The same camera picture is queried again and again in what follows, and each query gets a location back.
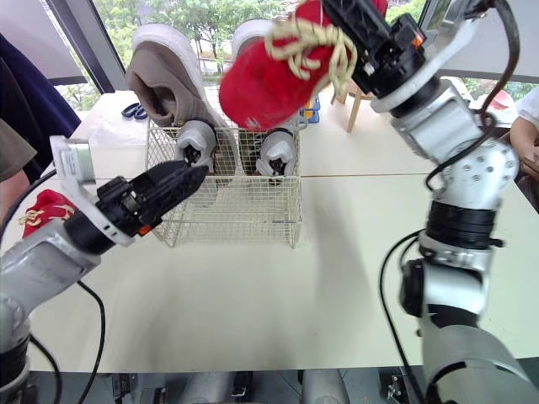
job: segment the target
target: green foliage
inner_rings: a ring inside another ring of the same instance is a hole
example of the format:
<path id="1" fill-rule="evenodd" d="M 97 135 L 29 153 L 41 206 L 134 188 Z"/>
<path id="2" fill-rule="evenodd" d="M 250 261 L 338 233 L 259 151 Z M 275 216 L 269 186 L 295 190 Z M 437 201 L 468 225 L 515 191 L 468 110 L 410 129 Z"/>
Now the green foliage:
<path id="1" fill-rule="evenodd" d="M 416 21 L 419 21 L 419 17 L 421 17 L 421 13 L 423 12 L 425 1 L 426 0 L 412 0 L 410 3 L 390 7 L 387 10 L 386 21 L 390 24 L 399 15 L 406 13 L 412 14 L 412 17 Z"/>
<path id="2" fill-rule="evenodd" d="M 211 45 L 213 59 L 222 66 L 227 58 L 222 43 L 231 38 L 242 22 L 271 19 L 282 14 L 286 7 L 280 0 L 93 0 L 93 3 L 125 67 L 131 62 L 131 36 L 139 25 L 165 23 L 198 45 L 205 41 Z M 76 111 L 91 109 L 99 98 L 85 69 L 82 71 L 87 84 L 58 88 Z"/>
<path id="3" fill-rule="evenodd" d="M 151 0 L 150 21 L 165 23 L 191 40 L 211 45 L 221 64 L 220 48 L 234 30 L 250 19 L 271 19 L 285 10 L 279 0 Z"/>
<path id="4" fill-rule="evenodd" d="M 468 91 L 475 99 L 490 93 L 496 85 L 496 80 L 480 78 L 465 77 L 462 81 L 466 84 Z M 510 94 L 514 101 L 518 101 L 519 99 L 523 99 L 535 87 L 537 87 L 537 84 L 530 82 L 508 82 L 504 90 Z"/>

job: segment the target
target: red shoe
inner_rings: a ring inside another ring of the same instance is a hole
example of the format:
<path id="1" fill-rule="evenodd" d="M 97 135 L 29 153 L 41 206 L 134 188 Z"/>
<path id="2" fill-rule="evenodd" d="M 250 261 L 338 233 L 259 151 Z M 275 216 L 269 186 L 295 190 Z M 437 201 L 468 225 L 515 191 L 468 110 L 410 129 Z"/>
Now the red shoe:
<path id="1" fill-rule="evenodd" d="M 219 101 L 240 127 L 268 130 L 330 81 L 343 92 L 356 61 L 350 38 L 331 24 L 320 0 L 310 0 L 242 52 L 222 79 Z"/>
<path id="2" fill-rule="evenodd" d="M 71 201 L 56 191 L 46 189 L 37 195 L 35 205 L 26 210 L 26 216 L 19 219 L 24 225 L 23 238 L 46 225 L 52 219 L 69 219 L 77 208 Z"/>

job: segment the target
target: blue object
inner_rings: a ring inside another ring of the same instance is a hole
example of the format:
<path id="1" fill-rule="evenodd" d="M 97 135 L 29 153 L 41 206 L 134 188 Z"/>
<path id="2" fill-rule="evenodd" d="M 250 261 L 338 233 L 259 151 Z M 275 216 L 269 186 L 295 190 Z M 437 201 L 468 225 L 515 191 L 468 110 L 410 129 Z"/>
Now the blue object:
<path id="1" fill-rule="evenodd" d="M 314 105 L 312 106 L 312 109 L 314 109 L 315 111 L 320 110 L 320 99 L 318 98 L 318 96 L 316 96 L 316 98 L 314 99 Z"/>
<path id="2" fill-rule="evenodd" d="M 126 107 L 121 114 L 126 118 L 135 118 L 136 120 L 145 120 L 148 117 L 148 114 L 142 107 L 141 103 L 134 103 Z"/>
<path id="3" fill-rule="evenodd" d="M 308 123 L 309 124 L 317 124 L 319 121 L 320 121 L 320 115 L 318 114 L 318 111 L 315 110 L 315 111 L 312 112 L 312 117 L 309 118 Z"/>
<path id="4" fill-rule="evenodd" d="M 81 123 L 49 80 L 2 35 L 0 117 L 38 152 L 24 166 L 31 183 L 52 162 L 49 136 L 69 137 Z"/>
<path id="5" fill-rule="evenodd" d="M 309 112 L 312 112 L 312 117 L 308 119 L 307 123 L 309 124 L 317 124 L 318 122 L 320 122 L 320 114 L 318 113 L 318 111 L 316 111 L 315 109 L 311 109 L 311 108 L 308 108 L 308 109 L 305 109 L 305 108 L 302 108 L 300 109 L 300 115 L 305 117 L 305 113 L 309 111 Z"/>

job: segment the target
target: black cable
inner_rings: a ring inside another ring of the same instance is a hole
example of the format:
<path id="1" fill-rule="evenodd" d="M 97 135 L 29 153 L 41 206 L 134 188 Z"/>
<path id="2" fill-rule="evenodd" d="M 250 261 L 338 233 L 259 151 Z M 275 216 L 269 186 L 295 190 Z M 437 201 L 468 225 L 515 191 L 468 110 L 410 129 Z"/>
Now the black cable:
<path id="1" fill-rule="evenodd" d="M 518 64 L 518 61 L 519 61 L 519 57 L 520 57 L 519 30 L 515 21 L 515 16 L 513 15 L 513 12 L 511 11 L 511 7 L 507 3 L 507 0 L 492 0 L 491 3 L 492 3 L 492 6 L 496 8 L 496 11 L 498 12 L 499 17 L 502 20 L 502 23 L 504 23 L 505 35 L 507 36 L 507 42 L 509 45 L 509 60 L 507 62 L 507 66 L 505 67 L 504 73 L 502 74 L 502 77 L 500 78 L 498 83 L 494 86 L 493 90 L 488 94 L 488 96 L 483 102 L 483 106 L 478 111 L 479 118 L 483 126 L 483 135 L 478 137 L 469 147 L 467 147 L 463 151 L 460 151 L 454 157 L 440 164 L 427 176 L 427 178 L 424 181 L 424 184 L 430 191 L 433 190 L 433 188 L 430 186 L 430 180 L 434 176 L 438 175 L 447 167 L 455 164 L 456 162 L 458 162 L 459 160 L 461 160 L 462 158 L 464 158 L 465 156 L 467 156 L 468 154 L 476 150 L 489 137 L 491 137 L 493 129 L 496 126 L 496 121 L 491 114 L 487 113 L 487 108 L 494 100 L 494 97 L 496 97 L 496 95 L 505 88 L 505 85 L 511 79 L 511 76 L 513 76 L 513 72 L 515 71 L 516 65 Z"/>
<path id="2" fill-rule="evenodd" d="M 404 259 L 406 258 L 406 254 L 408 253 L 408 251 L 410 250 L 410 248 L 412 248 L 412 246 L 418 242 L 418 238 L 415 237 L 411 242 L 408 243 L 408 245 L 403 249 L 403 252 L 401 252 L 401 257 L 400 259 L 398 260 L 398 267 L 401 269 L 401 271 L 403 270 L 404 268 Z"/>
<path id="3" fill-rule="evenodd" d="M 52 170 L 50 173 L 45 174 L 43 177 L 36 179 L 19 197 L 11 204 L 8 209 L 6 217 L 3 219 L 2 225 L 0 226 L 0 247 L 2 246 L 3 233 L 6 232 L 9 222 L 13 219 L 15 212 L 19 208 L 23 200 L 26 199 L 28 195 L 34 191 L 37 187 L 42 185 L 47 179 L 56 175 L 56 170 Z"/>
<path id="4" fill-rule="evenodd" d="M 397 346 L 398 354 L 401 357 L 401 360 L 403 361 L 404 368 L 408 372 L 408 376 L 410 378 L 412 388 L 414 389 L 415 395 L 418 397 L 419 403 L 426 404 L 426 400 L 423 397 L 423 393 L 421 392 L 421 389 L 419 388 L 419 383 L 417 379 L 415 378 L 414 373 L 412 372 L 412 368 L 410 367 L 408 360 L 406 359 L 406 354 L 404 353 L 403 346 L 397 334 L 397 329 L 395 328 L 395 325 L 393 324 L 391 314 L 389 312 L 389 309 L 387 308 L 386 298 L 384 297 L 384 274 L 386 273 L 386 266 L 387 266 L 387 262 L 389 261 L 389 258 L 393 255 L 393 253 L 395 252 L 395 250 L 397 250 L 397 248 L 399 248 L 403 243 L 405 243 L 409 239 L 417 237 L 421 231 L 422 230 L 414 231 L 413 233 L 408 234 L 406 237 L 400 239 L 395 245 L 393 245 L 393 247 L 391 247 L 389 252 L 386 254 L 386 257 L 384 258 L 382 262 L 382 266 L 380 267 L 380 278 L 378 280 L 378 292 L 380 293 L 380 300 L 382 301 L 382 307 L 384 309 L 384 312 L 386 313 L 387 323 L 389 324 L 389 327 L 391 328 L 391 333 L 393 335 L 395 345 Z"/>
<path id="5" fill-rule="evenodd" d="M 56 364 L 56 361 L 52 357 L 51 353 L 49 353 L 47 348 L 45 348 L 43 346 L 43 344 L 40 343 L 40 341 L 38 341 L 34 337 L 34 334 L 32 334 L 32 333 L 30 334 L 30 342 L 33 343 L 35 345 L 35 347 L 38 348 L 41 351 L 41 353 L 47 358 L 47 360 L 49 361 L 49 363 L 52 366 L 52 369 L 54 370 L 54 380 L 56 382 L 56 391 L 55 391 L 55 394 L 54 394 L 54 401 L 53 402 L 54 402 L 54 404 L 60 404 L 62 383 L 61 383 L 61 374 L 60 374 L 60 370 L 58 369 L 58 365 Z"/>
<path id="6" fill-rule="evenodd" d="M 86 290 L 95 299 L 95 301 L 97 301 L 98 306 L 99 306 L 99 314 L 101 315 L 101 335 L 99 337 L 98 355 L 95 358 L 95 363 L 93 364 L 93 369 L 92 369 L 92 374 L 90 375 L 90 379 L 88 380 L 88 383 L 86 384 L 86 387 L 84 388 L 83 393 L 78 399 L 78 404 L 82 404 L 84 400 L 86 399 L 86 396 L 90 392 L 90 389 L 92 388 L 93 380 L 95 379 L 95 376 L 98 373 L 99 362 L 101 361 L 101 355 L 103 354 L 103 347 L 104 347 L 105 318 L 104 318 L 104 304 L 103 304 L 103 301 L 97 295 L 97 293 L 95 293 L 86 284 L 84 284 L 82 280 L 79 280 L 77 284 L 81 288 Z"/>

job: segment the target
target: scissors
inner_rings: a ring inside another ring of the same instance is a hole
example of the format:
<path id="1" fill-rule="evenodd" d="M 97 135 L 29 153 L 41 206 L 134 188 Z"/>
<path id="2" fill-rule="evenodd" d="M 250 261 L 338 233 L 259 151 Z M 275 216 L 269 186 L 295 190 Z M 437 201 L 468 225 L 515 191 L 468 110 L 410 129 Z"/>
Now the scissors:
<path id="1" fill-rule="evenodd" d="M 134 103 L 126 107 L 121 114 L 126 118 L 135 118 L 136 120 L 145 120 L 148 116 L 141 103 Z"/>

